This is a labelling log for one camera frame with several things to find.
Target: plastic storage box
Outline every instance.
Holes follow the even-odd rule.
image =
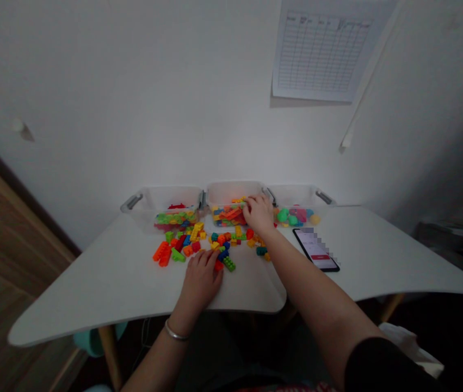
[[[284,227],[313,227],[336,203],[315,185],[270,185],[275,198],[275,222]]]
[[[146,187],[130,197],[121,211],[146,233],[184,231],[199,221],[202,196],[197,187]]]
[[[265,186],[258,181],[229,181],[209,184],[208,206],[215,226],[246,225],[242,215],[242,208],[246,203],[239,200],[252,194],[264,193],[264,189]]]

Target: white table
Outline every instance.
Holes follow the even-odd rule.
[[[211,235],[213,227],[206,222]],[[290,228],[280,231],[298,249]],[[463,293],[463,272],[362,207],[332,209],[315,228],[340,264],[328,275],[353,300],[404,292]],[[30,346],[80,330],[170,313],[186,264],[158,267],[152,255],[163,235],[144,235],[121,214],[15,322],[8,340]],[[207,240],[201,241],[209,248]],[[271,263],[245,243],[231,248],[210,309],[276,313],[286,301]]]

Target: silver bangle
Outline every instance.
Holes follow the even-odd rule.
[[[170,335],[174,339],[182,340],[182,341],[186,341],[189,339],[189,336],[180,336],[180,335],[177,335],[175,332],[173,332],[170,326],[168,325],[168,320],[169,318],[167,318],[166,322],[164,323],[164,328],[166,328],[166,332],[168,332],[168,335]]]

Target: black sleeve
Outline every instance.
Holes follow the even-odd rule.
[[[345,391],[444,391],[437,380],[387,339],[355,347],[345,367]]]

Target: white bag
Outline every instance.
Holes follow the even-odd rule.
[[[417,365],[423,367],[427,373],[434,378],[440,376],[444,366],[439,360],[418,346],[416,335],[413,332],[389,323],[382,323],[379,328],[389,340],[396,344]]]

